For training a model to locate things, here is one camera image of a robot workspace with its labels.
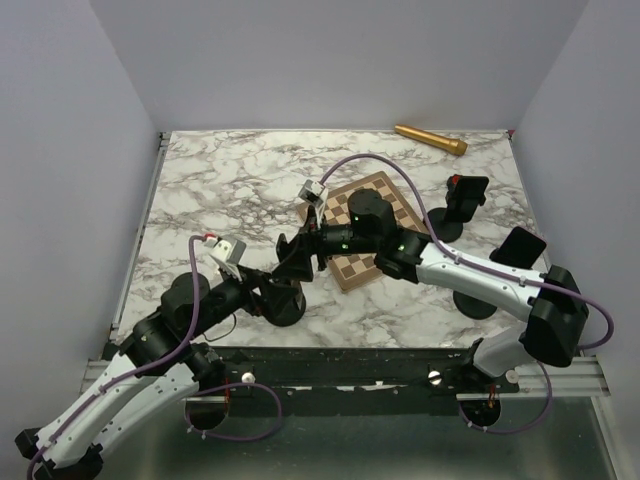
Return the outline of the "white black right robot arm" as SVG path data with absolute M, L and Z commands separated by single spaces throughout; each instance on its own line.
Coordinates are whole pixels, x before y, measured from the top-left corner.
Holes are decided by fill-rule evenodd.
M 292 240 L 279 237 L 274 275 L 310 282 L 330 257 L 371 254 L 391 278 L 447 288 L 507 312 L 519 325 L 475 341 L 460 367 L 462 384 L 474 392 L 533 361 L 558 368 L 572 363 L 589 312 L 570 271 L 519 269 L 439 246 L 399 226 L 391 204 L 370 189 L 349 197 L 348 212 L 349 223 L 329 225 L 308 210 Z

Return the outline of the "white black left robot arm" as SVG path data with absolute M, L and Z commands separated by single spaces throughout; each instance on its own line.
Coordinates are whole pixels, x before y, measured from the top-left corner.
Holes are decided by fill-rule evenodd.
M 295 324 L 306 300 L 298 282 L 244 270 L 210 286 L 201 274 L 178 276 L 159 307 L 140 320 L 108 366 L 56 420 L 15 439 L 30 479 L 93 479 L 131 433 L 166 407 L 209 395 L 227 373 L 212 347 L 196 337 L 244 310 L 276 326 Z

